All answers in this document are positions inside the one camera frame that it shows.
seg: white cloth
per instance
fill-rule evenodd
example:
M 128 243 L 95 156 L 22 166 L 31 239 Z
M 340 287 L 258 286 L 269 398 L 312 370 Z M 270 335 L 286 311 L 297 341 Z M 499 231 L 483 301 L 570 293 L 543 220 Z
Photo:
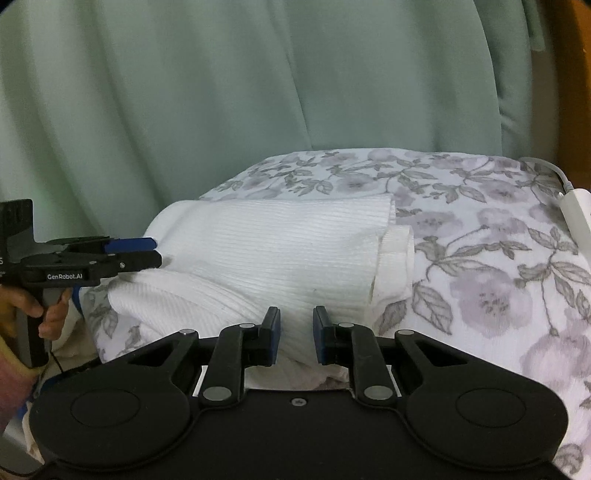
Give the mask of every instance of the white cloth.
M 247 371 L 250 388 L 312 389 L 344 369 L 318 365 L 312 309 L 373 326 L 387 304 L 411 294 L 412 230 L 395 226 L 391 195 L 346 200 L 177 202 L 146 236 L 163 266 L 120 275 L 109 302 L 155 341 L 183 328 L 202 337 L 260 323 L 281 309 L 278 364 Z

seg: floral bedsheet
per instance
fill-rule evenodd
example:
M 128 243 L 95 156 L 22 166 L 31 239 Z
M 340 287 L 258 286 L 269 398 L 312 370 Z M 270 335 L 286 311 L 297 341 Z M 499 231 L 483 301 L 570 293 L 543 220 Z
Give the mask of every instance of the floral bedsheet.
M 413 295 L 375 330 L 410 328 L 553 389 L 570 426 L 555 459 L 591 477 L 591 274 L 560 209 L 550 170 L 502 157 L 395 148 L 268 158 L 202 200 L 318 199 L 392 193 L 415 236 Z M 145 345 L 105 306 L 87 323 L 103 361 Z

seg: sleeve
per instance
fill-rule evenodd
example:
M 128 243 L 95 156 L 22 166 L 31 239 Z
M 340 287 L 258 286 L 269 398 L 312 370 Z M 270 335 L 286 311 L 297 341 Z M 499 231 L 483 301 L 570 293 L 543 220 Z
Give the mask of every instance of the sleeve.
M 43 369 L 23 365 L 0 336 L 0 433 L 29 398 Z

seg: human hand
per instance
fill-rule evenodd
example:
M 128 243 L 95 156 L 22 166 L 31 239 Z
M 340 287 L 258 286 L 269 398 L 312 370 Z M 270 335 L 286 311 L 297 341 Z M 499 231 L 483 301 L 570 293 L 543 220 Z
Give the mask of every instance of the human hand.
M 43 322 L 39 325 L 40 338 L 57 340 L 61 336 L 71 297 L 72 289 L 68 288 L 61 295 L 60 301 L 47 309 Z M 43 307 L 29 292 L 17 287 L 0 285 L 0 336 L 3 338 L 17 336 L 15 309 L 20 309 L 34 318 L 43 315 Z

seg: wooden furniture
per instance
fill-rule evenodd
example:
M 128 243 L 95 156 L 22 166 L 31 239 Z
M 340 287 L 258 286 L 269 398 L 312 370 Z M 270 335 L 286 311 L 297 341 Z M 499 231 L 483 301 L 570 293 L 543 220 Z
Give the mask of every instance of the wooden furniture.
M 591 7 L 542 0 L 558 80 L 557 163 L 575 187 L 591 189 Z

